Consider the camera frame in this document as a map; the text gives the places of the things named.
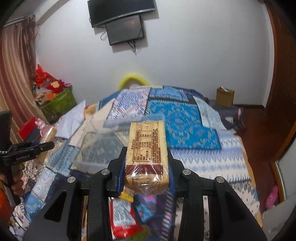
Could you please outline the left hand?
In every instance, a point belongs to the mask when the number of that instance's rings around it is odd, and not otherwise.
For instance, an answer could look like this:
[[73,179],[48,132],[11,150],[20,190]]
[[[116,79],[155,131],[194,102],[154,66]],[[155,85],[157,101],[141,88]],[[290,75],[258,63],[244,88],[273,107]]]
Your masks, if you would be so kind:
[[15,195],[20,196],[23,194],[23,169],[25,168],[23,163],[18,164],[16,173],[13,175],[14,184],[11,186]]

